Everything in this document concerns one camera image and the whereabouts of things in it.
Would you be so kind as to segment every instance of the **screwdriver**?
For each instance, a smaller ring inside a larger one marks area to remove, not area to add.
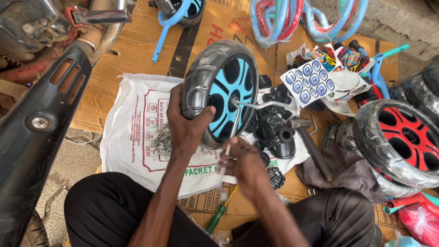
[[[235,194],[235,192],[238,190],[238,187],[239,187],[238,185],[235,186],[232,193],[230,193],[229,199],[227,199],[227,201],[219,207],[218,212],[212,217],[212,219],[210,219],[209,223],[206,226],[206,231],[208,233],[211,234],[215,229],[216,225],[220,221],[221,215],[223,215],[226,212],[227,204],[229,204],[230,199],[232,198],[233,194]]]

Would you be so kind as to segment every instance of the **cardboard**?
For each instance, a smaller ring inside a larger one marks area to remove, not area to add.
[[[198,53],[212,42],[220,39],[232,39],[249,47],[258,63],[259,73],[267,74],[273,85],[281,83],[279,76],[287,71],[285,55],[297,50],[304,42],[308,48],[316,44],[306,34],[300,25],[291,37],[290,42],[273,45],[262,49],[254,41],[248,4],[250,0],[209,0],[205,7],[202,20],[191,29],[181,29],[173,26],[169,29],[157,63],[151,62],[152,53],[157,44],[162,27],[157,21],[155,8],[148,7],[146,2],[138,1],[132,13],[133,22],[126,24],[119,38],[96,64],[88,87],[73,118],[71,127],[102,132],[102,127],[110,108],[119,90],[122,80],[117,78],[123,73],[148,73],[184,77],[193,59]],[[364,46],[368,55],[390,50],[396,45],[391,42],[374,40],[354,35],[343,42],[356,39]],[[398,80],[397,56],[383,60],[381,73],[386,80]],[[354,113],[358,108],[353,101],[348,101]],[[328,109],[314,111],[303,109],[301,117],[310,119],[315,117],[318,131],[312,135],[313,140],[320,146],[320,139],[325,127],[334,121],[343,120],[346,116],[335,114]],[[298,166],[291,169],[286,176],[285,184],[277,192],[292,202],[308,197],[308,186],[301,183],[296,176]],[[225,184],[224,188],[230,192],[234,185]],[[210,218],[220,206],[219,190],[210,190],[187,199],[177,201],[177,204],[192,212],[194,220],[206,226]],[[395,229],[403,235],[408,232],[394,215],[386,215],[382,211],[383,205],[375,204],[375,222],[383,231],[384,242],[395,238]],[[238,190],[227,206],[225,215],[219,220],[216,231],[230,231],[244,222],[254,220],[258,213],[252,204]]]

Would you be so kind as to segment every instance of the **concrete floor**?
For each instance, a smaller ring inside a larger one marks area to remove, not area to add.
[[[330,22],[337,18],[338,0],[311,0],[311,4],[321,9]],[[410,44],[409,50],[398,54],[399,78],[403,79],[439,54],[438,13],[439,4],[435,0],[369,0],[357,33],[397,45]],[[71,128],[66,138],[83,143],[90,135]],[[67,232],[64,221],[67,191],[75,182],[94,174],[101,164],[99,141],[87,145],[64,141],[60,148],[36,207],[45,223],[50,246],[60,246]]]
[[[69,128],[66,139],[84,143],[90,134]],[[43,220],[51,247],[61,246],[67,229],[64,220],[64,199],[68,190],[80,179],[92,175],[101,165],[99,142],[101,137],[90,144],[78,145],[63,141],[58,156],[44,185],[36,210]]]

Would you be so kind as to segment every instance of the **red wheel rim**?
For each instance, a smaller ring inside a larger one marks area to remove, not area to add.
[[[386,140],[408,164],[421,171],[439,171],[439,137],[420,119],[396,107],[386,107],[378,121]]]

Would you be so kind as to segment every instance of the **polka dot fabric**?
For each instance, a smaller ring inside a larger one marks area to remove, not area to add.
[[[381,187],[365,158],[342,149],[333,138],[329,140],[322,154],[334,172],[334,180],[326,182],[313,159],[308,158],[297,173],[304,184],[321,189],[347,188],[360,192],[373,203],[385,202]]]

